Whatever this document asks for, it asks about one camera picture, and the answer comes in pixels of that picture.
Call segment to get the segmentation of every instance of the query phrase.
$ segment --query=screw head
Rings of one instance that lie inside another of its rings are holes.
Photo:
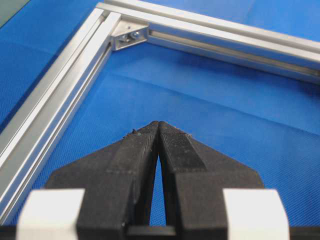
[[[122,36],[119,37],[119,41],[120,42],[123,42],[123,43],[127,43],[130,41],[129,37],[128,37],[128,34],[124,34]]]
[[[130,37],[133,39],[137,39],[137,38],[139,38],[139,36],[140,36],[140,32],[138,32],[138,31],[134,31],[134,32],[130,33]]]

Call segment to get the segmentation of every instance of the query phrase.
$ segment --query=white block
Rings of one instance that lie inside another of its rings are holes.
[[[289,223],[274,189],[223,189],[228,240],[289,240]]]
[[[77,240],[84,189],[33,190],[17,224],[17,240]]]

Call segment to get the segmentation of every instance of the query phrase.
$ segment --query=aluminum frame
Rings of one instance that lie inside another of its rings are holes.
[[[141,42],[320,84],[320,42],[138,0],[98,3],[0,134],[1,225],[14,217],[116,50],[112,34],[121,21],[147,26]]]

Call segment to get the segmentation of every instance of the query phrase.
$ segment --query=blue fabric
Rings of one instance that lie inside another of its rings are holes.
[[[318,0],[149,2],[320,41]],[[32,0],[0,29],[0,122],[94,5]],[[279,191],[291,225],[320,225],[319,106],[319,86],[143,43],[112,54],[33,188],[54,169],[162,120],[257,170]],[[159,189],[157,174],[152,225],[165,224]]]

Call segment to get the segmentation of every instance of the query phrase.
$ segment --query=gripper jaw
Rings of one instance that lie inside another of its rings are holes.
[[[83,188],[80,239],[126,238],[126,227],[148,225],[158,156],[167,225],[186,240],[225,239],[223,188],[263,188],[251,168],[196,141],[166,122],[153,121],[122,140],[52,173],[47,189]]]

